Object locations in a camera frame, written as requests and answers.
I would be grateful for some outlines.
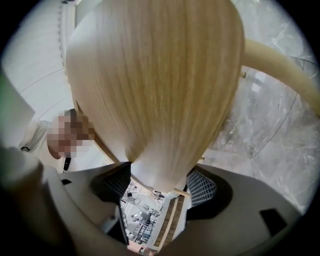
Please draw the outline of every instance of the marble floor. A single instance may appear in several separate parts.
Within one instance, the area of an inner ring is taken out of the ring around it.
[[[319,66],[293,19],[272,0],[232,0],[245,37],[263,43],[304,70],[320,90]],[[35,117],[50,121],[73,107],[65,72],[60,0],[44,0],[12,36],[1,66]],[[204,163],[260,179],[305,212],[319,182],[320,120],[293,90],[243,67],[233,108]],[[92,146],[82,168],[104,163]]]
[[[320,90],[319,66],[293,19],[272,0],[232,0],[246,38],[287,56]],[[304,213],[319,184],[320,119],[297,93],[243,67],[232,110],[203,154],[207,165],[266,182]]]

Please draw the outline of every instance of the person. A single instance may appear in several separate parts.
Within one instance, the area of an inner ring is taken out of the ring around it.
[[[77,117],[73,108],[56,116],[52,123],[31,120],[19,148],[36,156],[43,165],[55,168],[58,173],[72,172],[77,170],[76,162],[72,161],[77,147],[89,137],[84,130],[84,121]]]

